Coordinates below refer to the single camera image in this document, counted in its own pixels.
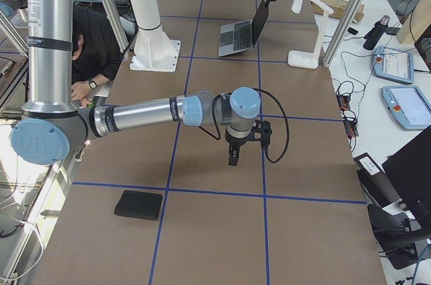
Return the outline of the cardboard box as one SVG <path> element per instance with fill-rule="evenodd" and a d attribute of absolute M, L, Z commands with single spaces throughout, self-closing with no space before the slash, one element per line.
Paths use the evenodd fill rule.
<path fill-rule="evenodd" d="M 330 8 L 333 9 L 333 13 L 329 16 L 330 18 L 338 19 L 340 20 L 345 12 L 345 9 L 347 8 L 348 1 L 346 0 L 320 0 L 324 4 L 328 5 Z M 364 17 L 364 5 L 361 4 L 357 12 L 354 16 L 354 19 L 352 20 L 353 23 L 359 23 L 362 18 Z"/>

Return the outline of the aluminium frame post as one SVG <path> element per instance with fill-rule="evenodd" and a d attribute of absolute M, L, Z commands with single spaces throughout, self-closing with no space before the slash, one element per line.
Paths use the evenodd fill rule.
<path fill-rule="evenodd" d="M 339 24 L 336 27 L 334 35 L 329 43 L 327 51 L 325 52 L 325 56 L 322 59 L 322 65 L 324 67 L 329 67 L 338 48 L 340 47 L 343 37 L 347 32 L 348 27 L 350 26 L 359 5 L 362 0 L 349 0 L 343 17 L 340 19 Z"/>

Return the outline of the person in black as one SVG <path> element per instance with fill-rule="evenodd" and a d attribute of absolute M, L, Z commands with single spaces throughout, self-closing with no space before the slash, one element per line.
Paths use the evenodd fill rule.
<path fill-rule="evenodd" d="M 106 15 L 73 7 L 71 99 L 90 105 L 90 94 L 115 79 L 123 61 Z"/>

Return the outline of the black mouse pad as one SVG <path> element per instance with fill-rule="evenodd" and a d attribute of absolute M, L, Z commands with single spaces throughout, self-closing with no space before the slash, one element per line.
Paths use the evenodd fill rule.
<path fill-rule="evenodd" d="M 114 209 L 114 214 L 128 218 L 157 220 L 162 200 L 161 194 L 125 190 Z"/>

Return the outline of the small black square device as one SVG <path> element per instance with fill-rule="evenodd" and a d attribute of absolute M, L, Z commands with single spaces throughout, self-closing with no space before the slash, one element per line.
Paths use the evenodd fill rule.
<path fill-rule="evenodd" d="M 348 31 L 350 34 L 353 34 L 353 35 L 356 35 L 356 34 L 358 33 L 358 31 L 357 31 L 356 29 L 354 29 L 354 28 L 348 28 L 348 29 L 347 29 L 347 31 Z"/>

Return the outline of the black device box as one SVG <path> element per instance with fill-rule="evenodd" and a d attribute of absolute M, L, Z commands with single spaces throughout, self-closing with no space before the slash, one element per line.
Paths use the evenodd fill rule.
<path fill-rule="evenodd" d="M 401 210 L 407 209 L 388 176 L 368 153 L 356 156 L 354 162 L 361 184 L 380 207 L 383 208 L 397 202 Z"/>

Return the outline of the upper blue teach pendant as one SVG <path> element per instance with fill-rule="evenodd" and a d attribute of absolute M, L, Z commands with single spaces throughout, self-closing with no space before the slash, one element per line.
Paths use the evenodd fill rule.
<path fill-rule="evenodd" d="M 401 84 L 414 83 L 411 52 L 377 46 L 372 53 L 371 67 L 376 77 Z"/>

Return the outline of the lower blue teach pendant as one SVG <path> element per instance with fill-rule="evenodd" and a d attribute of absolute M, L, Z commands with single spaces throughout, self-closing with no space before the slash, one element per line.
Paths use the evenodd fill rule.
<path fill-rule="evenodd" d="M 418 86 L 385 86 L 381 95 L 389 112 L 405 130 L 430 126 L 430 103 Z"/>

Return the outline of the black bottle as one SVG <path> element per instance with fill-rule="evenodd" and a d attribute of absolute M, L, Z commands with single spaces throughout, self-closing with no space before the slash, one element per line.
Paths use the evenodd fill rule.
<path fill-rule="evenodd" d="M 365 34 L 363 48 L 372 51 L 382 35 L 386 32 L 389 25 L 390 17 L 388 15 L 383 15 L 379 21 L 374 24 L 374 27 Z"/>

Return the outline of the black monitor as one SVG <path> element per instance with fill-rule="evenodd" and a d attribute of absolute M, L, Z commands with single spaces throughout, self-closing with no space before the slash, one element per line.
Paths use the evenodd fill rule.
<path fill-rule="evenodd" d="M 430 227 L 430 126 L 394 153 L 383 168 L 417 221 Z"/>

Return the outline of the power strip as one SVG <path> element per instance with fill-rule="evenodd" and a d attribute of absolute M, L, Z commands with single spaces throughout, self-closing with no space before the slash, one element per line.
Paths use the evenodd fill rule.
<path fill-rule="evenodd" d="M 350 108 L 350 97 L 343 94 L 338 94 L 336 97 L 347 138 L 355 138 L 358 136 L 358 117 Z"/>

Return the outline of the blue teach pendant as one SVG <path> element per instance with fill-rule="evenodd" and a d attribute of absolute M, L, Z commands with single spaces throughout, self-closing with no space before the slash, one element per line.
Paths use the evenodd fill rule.
<path fill-rule="evenodd" d="M 385 86 L 381 95 L 389 112 L 405 130 L 430 126 L 430 103 L 418 86 Z"/>
<path fill-rule="evenodd" d="M 414 83 L 411 52 L 377 46 L 372 53 L 371 67 L 376 77 L 401 84 Z"/>

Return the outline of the grey laptop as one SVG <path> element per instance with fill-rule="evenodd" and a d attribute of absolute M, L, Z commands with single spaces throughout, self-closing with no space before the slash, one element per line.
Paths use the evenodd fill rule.
<path fill-rule="evenodd" d="M 220 28 L 218 56 L 224 57 L 253 49 L 269 16 L 269 4 L 262 0 L 251 20 L 226 24 Z"/>

